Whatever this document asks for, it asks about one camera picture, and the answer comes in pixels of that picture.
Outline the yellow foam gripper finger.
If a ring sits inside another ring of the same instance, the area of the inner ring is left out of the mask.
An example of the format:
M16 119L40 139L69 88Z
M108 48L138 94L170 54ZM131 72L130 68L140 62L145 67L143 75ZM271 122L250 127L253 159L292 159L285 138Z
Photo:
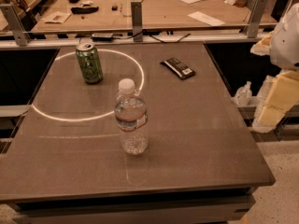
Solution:
M258 133L268 133L299 102L299 73L282 70L275 77L267 76L258 92L258 101L252 128Z
M273 33L270 32L268 35L266 35L264 38L262 38L259 42L254 44L250 52L252 54L258 55L258 56L264 56L268 55L270 53L270 43L272 40Z

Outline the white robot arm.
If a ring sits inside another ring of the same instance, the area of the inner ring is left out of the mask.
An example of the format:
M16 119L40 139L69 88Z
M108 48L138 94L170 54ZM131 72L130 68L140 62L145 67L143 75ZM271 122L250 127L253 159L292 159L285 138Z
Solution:
M268 133L299 102L299 4L294 4L273 32L252 46L251 53L270 57L281 69L267 76L257 94L253 130Z

